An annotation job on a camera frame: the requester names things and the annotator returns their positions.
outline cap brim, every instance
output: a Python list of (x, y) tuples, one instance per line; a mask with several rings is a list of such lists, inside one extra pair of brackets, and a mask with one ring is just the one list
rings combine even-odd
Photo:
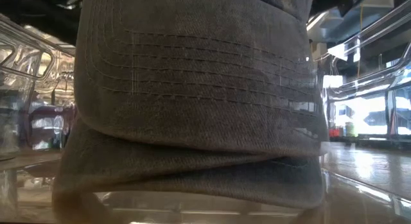
[(202, 151), (129, 142), (77, 120), (54, 194), (178, 191), (296, 208), (322, 200), (318, 157)]
[(84, 0), (80, 20), (74, 93), (91, 128), (198, 150), (320, 155), (328, 133), (305, 21), (260, 0)]

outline baseball cap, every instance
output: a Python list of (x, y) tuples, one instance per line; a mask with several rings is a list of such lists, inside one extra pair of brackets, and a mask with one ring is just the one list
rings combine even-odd
[(328, 133), (311, 1), (83, 0), (54, 201), (139, 190), (316, 207)]

